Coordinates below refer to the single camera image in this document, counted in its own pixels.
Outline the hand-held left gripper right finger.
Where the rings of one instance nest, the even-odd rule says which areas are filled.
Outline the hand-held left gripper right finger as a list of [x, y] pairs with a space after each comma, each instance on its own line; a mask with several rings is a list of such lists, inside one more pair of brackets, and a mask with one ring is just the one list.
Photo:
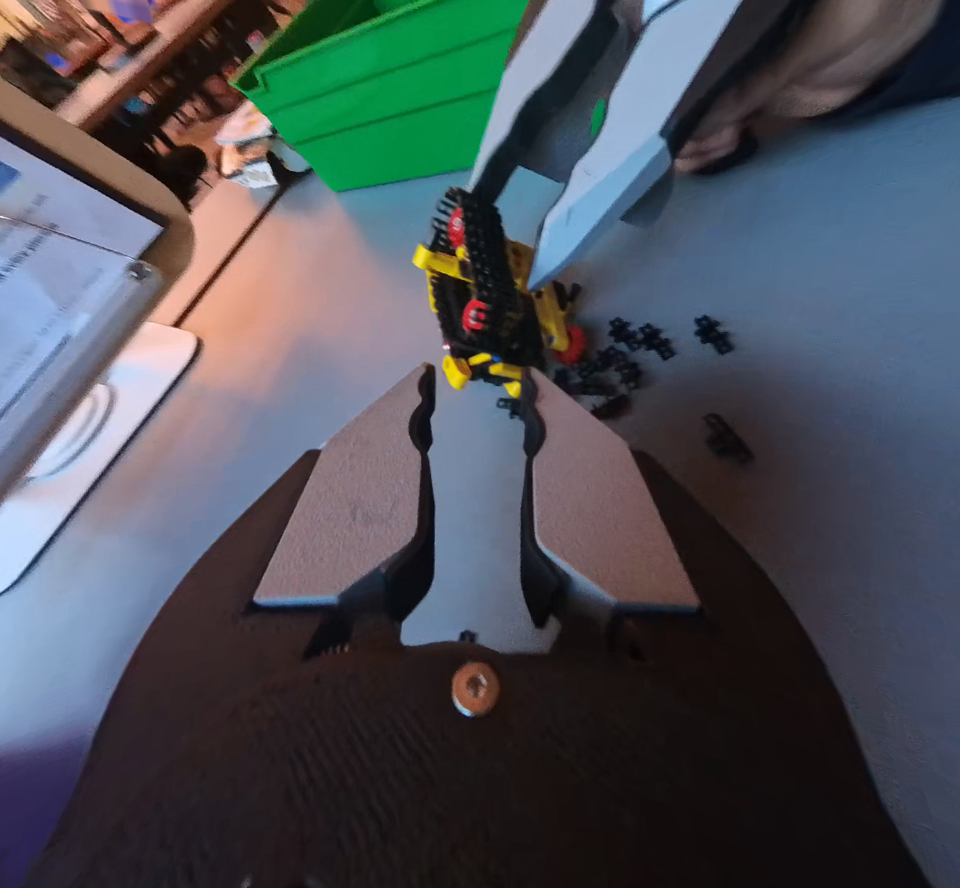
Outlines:
[[520, 583], [534, 626], [701, 601], [627, 442], [541, 371], [521, 382]]

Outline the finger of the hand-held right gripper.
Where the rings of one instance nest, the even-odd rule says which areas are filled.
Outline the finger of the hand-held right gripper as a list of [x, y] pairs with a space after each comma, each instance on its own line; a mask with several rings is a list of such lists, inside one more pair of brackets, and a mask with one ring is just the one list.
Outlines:
[[518, 167], [556, 180], [603, 139], [627, 70], [620, 0], [546, 0], [500, 81], [469, 187], [495, 201]]
[[667, 122], [743, 1], [675, 0], [647, 22], [603, 126], [543, 220], [531, 289], [557, 278], [668, 171]]

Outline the green plastic bin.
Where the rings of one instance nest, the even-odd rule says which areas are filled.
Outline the green plastic bin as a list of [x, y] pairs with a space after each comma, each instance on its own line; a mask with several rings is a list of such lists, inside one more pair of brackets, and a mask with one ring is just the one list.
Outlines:
[[233, 85], [335, 192], [470, 169], [529, 0], [309, 0]]

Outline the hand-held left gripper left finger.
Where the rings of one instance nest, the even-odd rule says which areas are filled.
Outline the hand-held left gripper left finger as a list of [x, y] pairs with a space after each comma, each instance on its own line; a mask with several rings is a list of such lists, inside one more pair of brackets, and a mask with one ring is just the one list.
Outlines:
[[428, 453], [436, 371], [416, 366], [321, 447], [253, 594], [263, 608], [381, 608], [401, 624], [434, 578]]

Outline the long work table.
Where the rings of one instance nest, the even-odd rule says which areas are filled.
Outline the long work table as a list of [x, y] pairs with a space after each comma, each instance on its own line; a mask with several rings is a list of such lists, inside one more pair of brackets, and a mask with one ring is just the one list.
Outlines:
[[197, 42], [237, 0], [183, 0], [154, 25], [155, 37], [123, 68], [90, 75], [55, 109], [66, 123], [90, 132], [143, 91], [169, 62]]

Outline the person's right forearm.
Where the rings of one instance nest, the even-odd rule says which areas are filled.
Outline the person's right forearm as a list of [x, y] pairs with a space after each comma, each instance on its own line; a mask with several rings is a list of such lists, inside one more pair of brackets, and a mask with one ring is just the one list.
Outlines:
[[822, 116], [847, 124], [959, 96], [959, 0], [942, 0], [929, 32], [866, 92]]

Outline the scattered black lego track links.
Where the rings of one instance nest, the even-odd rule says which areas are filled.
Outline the scattered black lego track links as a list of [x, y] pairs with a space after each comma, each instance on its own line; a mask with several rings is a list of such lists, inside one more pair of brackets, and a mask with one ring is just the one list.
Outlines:
[[[558, 365], [560, 354], [568, 356], [569, 365], [558, 366], [547, 380], [598, 421], [617, 420], [630, 412], [632, 396], [642, 388], [644, 379], [643, 369], [632, 354], [653, 353], [663, 362], [677, 354], [664, 330], [650, 322], [634, 326], [624, 318], [611, 319], [606, 332], [610, 344], [593, 352], [587, 350], [586, 336], [581, 337], [583, 332], [579, 335], [574, 332], [577, 327], [571, 325], [568, 330], [571, 344], [567, 351], [555, 354]], [[694, 318], [694, 337], [718, 356], [737, 349], [732, 333], [709, 315]], [[522, 418], [524, 404], [519, 394], [499, 397], [496, 401], [496, 407], [507, 412], [511, 419]], [[714, 456], [740, 465], [755, 460], [754, 452], [723, 416], [708, 413], [702, 422], [706, 431], [705, 446]]]

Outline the stack of booklets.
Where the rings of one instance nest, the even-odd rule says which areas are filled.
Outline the stack of booklets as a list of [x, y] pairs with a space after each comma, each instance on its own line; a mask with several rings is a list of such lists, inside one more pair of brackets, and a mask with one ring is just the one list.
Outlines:
[[223, 122], [213, 140], [222, 179], [249, 190], [277, 187], [313, 171], [250, 101]]

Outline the person's right hand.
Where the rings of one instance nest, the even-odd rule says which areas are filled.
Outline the person's right hand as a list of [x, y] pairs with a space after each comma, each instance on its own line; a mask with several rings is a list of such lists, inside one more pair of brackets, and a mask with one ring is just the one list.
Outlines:
[[817, 0], [774, 56], [717, 99], [674, 159], [704, 173], [748, 130], [776, 132], [845, 107], [932, 29], [943, 0]]

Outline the instruction sheet display stand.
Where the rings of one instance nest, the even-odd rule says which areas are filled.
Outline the instruction sheet display stand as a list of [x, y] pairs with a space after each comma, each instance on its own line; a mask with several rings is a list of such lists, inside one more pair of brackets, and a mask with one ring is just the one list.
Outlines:
[[150, 321], [186, 271], [172, 192], [2, 82], [1, 591], [27, 574], [199, 351]]

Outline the yellow black lego vehicle model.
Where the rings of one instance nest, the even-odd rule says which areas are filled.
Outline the yellow black lego vehicle model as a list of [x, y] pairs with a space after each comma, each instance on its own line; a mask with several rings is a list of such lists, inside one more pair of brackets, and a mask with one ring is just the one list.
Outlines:
[[586, 334], [573, 320], [580, 287], [531, 288], [534, 258], [531, 246], [506, 237], [492, 203], [459, 187], [439, 199], [412, 263], [425, 276], [452, 389], [481, 381], [518, 398], [527, 369], [586, 358]]

